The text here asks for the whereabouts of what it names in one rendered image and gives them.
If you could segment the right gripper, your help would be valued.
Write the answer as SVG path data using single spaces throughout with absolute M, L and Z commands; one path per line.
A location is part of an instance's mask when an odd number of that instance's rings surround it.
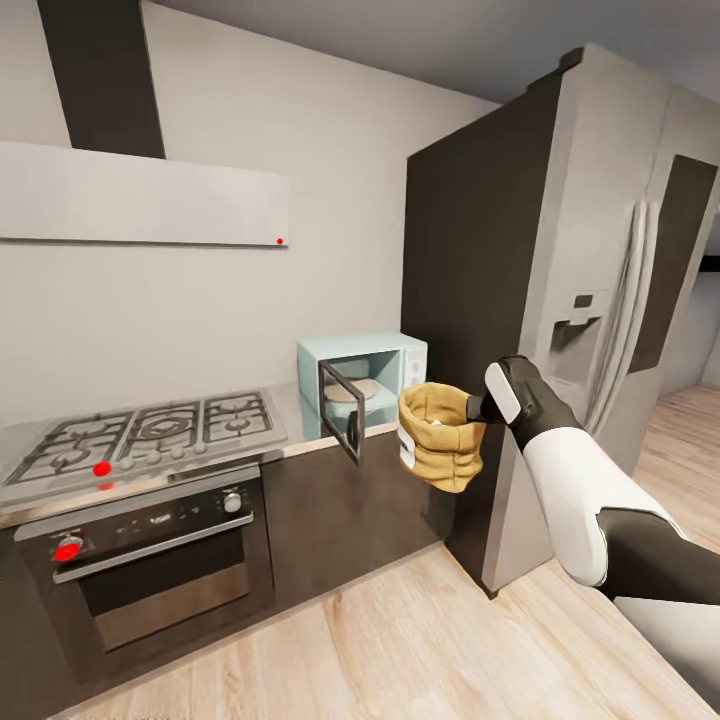
M 496 412 L 486 401 L 486 395 L 470 396 L 467 398 L 466 419 L 471 421 L 485 422 L 490 424 L 506 424 L 504 417 Z

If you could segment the popcorn bag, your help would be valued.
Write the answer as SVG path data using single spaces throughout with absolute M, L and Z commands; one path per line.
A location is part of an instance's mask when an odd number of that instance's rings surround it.
M 485 422 L 466 419 L 469 394 L 426 381 L 398 396 L 401 465 L 441 491 L 460 493 L 482 471 Z

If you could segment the microwave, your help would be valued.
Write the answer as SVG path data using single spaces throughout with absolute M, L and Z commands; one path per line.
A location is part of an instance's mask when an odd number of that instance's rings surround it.
M 378 330 L 297 340 L 299 384 L 357 468 L 366 466 L 366 408 L 426 382 L 427 343 Z

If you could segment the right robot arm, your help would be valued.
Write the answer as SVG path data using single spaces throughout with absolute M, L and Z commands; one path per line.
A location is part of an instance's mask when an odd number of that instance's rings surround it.
M 607 596 L 720 717 L 720 555 L 688 541 L 534 363 L 495 361 L 485 385 L 466 419 L 512 430 L 564 572 Z

